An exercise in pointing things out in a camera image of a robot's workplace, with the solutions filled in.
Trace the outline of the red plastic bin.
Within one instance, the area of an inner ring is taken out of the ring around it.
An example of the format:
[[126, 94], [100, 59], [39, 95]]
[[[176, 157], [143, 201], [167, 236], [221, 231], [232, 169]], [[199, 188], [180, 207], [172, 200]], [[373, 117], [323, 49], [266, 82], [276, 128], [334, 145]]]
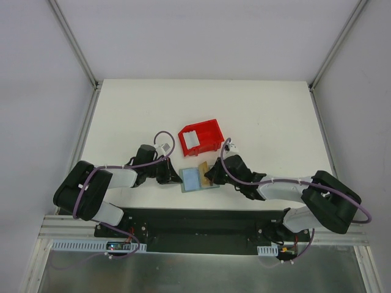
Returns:
[[[187, 149], [183, 138], [183, 133], [189, 131], [195, 131], [200, 142], [199, 146], [191, 149]], [[216, 119], [187, 125], [178, 133], [178, 138], [184, 157], [198, 156], [201, 153], [217, 151], [225, 140]]]

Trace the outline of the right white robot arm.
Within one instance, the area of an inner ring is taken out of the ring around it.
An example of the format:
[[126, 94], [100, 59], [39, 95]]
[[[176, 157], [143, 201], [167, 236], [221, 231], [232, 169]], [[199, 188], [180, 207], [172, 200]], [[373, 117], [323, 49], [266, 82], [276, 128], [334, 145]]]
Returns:
[[302, 203], [301, 208], [286, 208], [271, 229], [282, 241], [301, 231], [325, 227], [345, 234], [362, 200], [328, 172], [318, 170], [305, 178], [273, 178], [252, 172], [239, 155], [217, 158], [205, 173], [213, 184], [231, 184], [250, 200], [285, 200]]

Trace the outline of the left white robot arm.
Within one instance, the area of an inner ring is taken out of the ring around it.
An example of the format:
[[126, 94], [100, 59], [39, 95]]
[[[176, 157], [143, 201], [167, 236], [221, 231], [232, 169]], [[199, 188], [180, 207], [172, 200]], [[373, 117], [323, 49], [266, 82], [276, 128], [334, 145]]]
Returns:
[[115, 237], [128, 233], [129, 223], [123, 219], [123, 209], [104, 201], [109, 189], [136, 188], [146, 179], [154, 178], [158, 184], [181, 184], [183, 181], [176, 173], [170, 158], [165, 157], [168, 144], [146, 145], [139, 147], [135, 157], [120, 168], [102, 168], [91, 178], [89, 175], [95, 166], [79, 161], [56, 190], [53, 203], [66, 212], [76, 214], [85, 221], [108, 224], [108, 230]]

